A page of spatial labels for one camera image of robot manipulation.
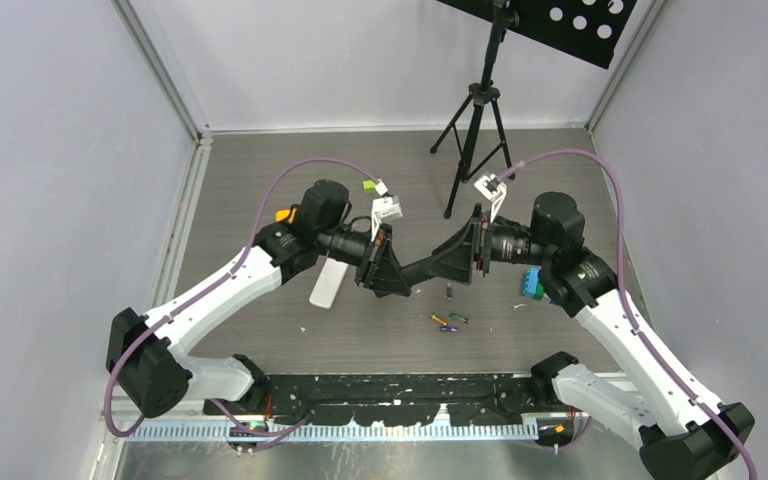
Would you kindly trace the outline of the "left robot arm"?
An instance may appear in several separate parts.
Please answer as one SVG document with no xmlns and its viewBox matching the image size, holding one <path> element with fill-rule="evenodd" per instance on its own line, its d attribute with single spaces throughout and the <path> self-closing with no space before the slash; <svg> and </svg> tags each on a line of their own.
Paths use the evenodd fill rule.
<svg viewBox="0 0 768 480">
<path fill-rule="evenodd" d="M 207 359 L 191 351 L 210 331 L 253 300 L 285 284 L 325 255 L 358 267 L 386 221 L 402 215 L 382 183 L 371 207 L 369 233 L 342 223 L 347 189 L 322 180 L 300 204 L 255 232 L 251 244 L 184 294 L 144 314 L 126 308 L 112 320 L 107 350 L 108 385 L 120 386 L 142 418 L 157 418 L 183 400 L 229 400 L 240 412 L 258 412 L 265 385 L 242 359 Z"/>
</svg>

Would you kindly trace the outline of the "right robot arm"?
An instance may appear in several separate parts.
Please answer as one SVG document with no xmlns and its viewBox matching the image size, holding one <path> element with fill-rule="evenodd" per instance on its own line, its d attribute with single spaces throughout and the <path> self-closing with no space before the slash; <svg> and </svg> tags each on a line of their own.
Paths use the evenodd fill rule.
<svg viewBox="0 0 768 480">
<path fill-rule="evenodd" d="M 532 369 L 537 406 L 584 411 L 635 449 L 655 479 L 705 479 L 735 459 L 756 478 L 745 445 L 752 413 L 741 403 L 723 403 L 677 359 L 646 324 L 623 274 L 585 246 L 584 226 L 571 196 L 546 192 L 535 200 L 528 225 L 479 212 L 402 273 L 409 285 L 431 278 L 468 283 L 473 271 L 493 262 L 529 265 L 535 288 L 597 339 L 636 387 L 625 392 L 557 353 Z"/>
</svg>

